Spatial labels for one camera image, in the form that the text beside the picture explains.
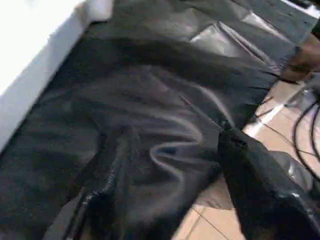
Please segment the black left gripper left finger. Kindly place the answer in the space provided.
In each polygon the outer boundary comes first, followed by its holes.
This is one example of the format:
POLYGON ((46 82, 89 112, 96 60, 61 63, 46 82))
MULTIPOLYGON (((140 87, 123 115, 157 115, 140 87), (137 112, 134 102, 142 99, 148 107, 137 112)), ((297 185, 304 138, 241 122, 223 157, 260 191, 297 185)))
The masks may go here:
POLYGON ((135 155, 132 129, 115 129, 100 137, 98 152, 74 181, 67 204, 44 235, 46 240, 114 240, 126 183, 135 155))

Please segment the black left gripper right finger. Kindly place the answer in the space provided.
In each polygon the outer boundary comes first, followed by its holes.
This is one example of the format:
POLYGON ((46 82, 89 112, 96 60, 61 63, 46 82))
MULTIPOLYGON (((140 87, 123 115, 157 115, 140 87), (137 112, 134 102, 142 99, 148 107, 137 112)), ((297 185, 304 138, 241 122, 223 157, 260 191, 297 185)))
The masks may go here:
POLYGON ((230 128, 217 153, 245 239, 320 238, 320 210, 261 142, 230 128))

